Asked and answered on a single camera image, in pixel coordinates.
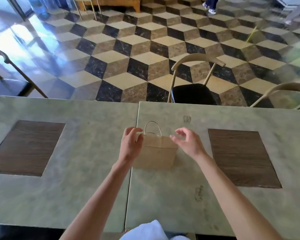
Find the floor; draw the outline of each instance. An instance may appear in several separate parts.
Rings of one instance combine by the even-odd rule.
[[[34,15],[0,32],[0,50],[57,99],[166,102],[172,65],[196,52],[226,63],[207,84],[220,105],[250,106],[276,84],[300,81],[300,17],[285,25],[272,0],[219,0],[216,15],[202,0],[141,2],[141,13],[103,7],[97,21],[92,11],[83,20],[63,9]],[[211,66],[181,65],[175,85],[202,83]],[[0,75],[20,78],[1,58]],[[293,107],[300,96],[292,97],[260,107]]]

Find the paper bag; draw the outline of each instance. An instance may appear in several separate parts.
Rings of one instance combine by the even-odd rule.
[[[160,127],[159,130],[161,136],[158,136],[152,132],[146,133],[148,123],[144,128],[144,141],[140,155],[135,159],[132,167],[142,169],[172,168],[173,161],[178,150],[178,145],[173,143],[170,137],[162,136]]]

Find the marbled green tabletop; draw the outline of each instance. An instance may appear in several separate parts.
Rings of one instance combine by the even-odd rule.
[[[211,156],[208,128],[258,131],[282,189],[239,188],[284,238],[300,239],[300,111],[140,102],[137,126],[151,120],[166,136],[183,126],[196,131]],[[155,124],[148,131],[159,132]],[[199,166],[181,149],[171,170],[132,169],[125,228],[154,219],[167,231],[234,235]]]
[[[117,160],[138,104],[0,96],[0,143],[17,120],[66,123],[41,177],[0,174],[0,223],[66,228]],[[105,232],[124,229],[129,177]]]

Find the bag handle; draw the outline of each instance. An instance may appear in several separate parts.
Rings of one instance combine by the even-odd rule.
[[[158,126],[158,128],[159,128],[159,131],[160,131],[160,134],[161,134],[161,136],[162,136],[160,126],[158,125],[158,123],[157,123],[156,121],[153,121],[153,120],[150,120],[150,121],[145,125],[145,127],[144,127],[144,135],[146,135],[146,134],[148,134],[148,133],[151,133],[151,134],[155,134],[156,136],[158,136],[156,133],[153,133],[153,132],[148,132],[148,133],[146,133],[147,125],[148,125],[150,122],[154,122],[154,123],[157,124],[157,126]]]

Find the wood grain placemat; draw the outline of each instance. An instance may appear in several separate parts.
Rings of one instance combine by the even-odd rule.
[[[64,126],[17,121],[0,144],[0,173],[42,176]]]
[[[257,131],[208,129],[218,167],[237,186],[282,188]]]

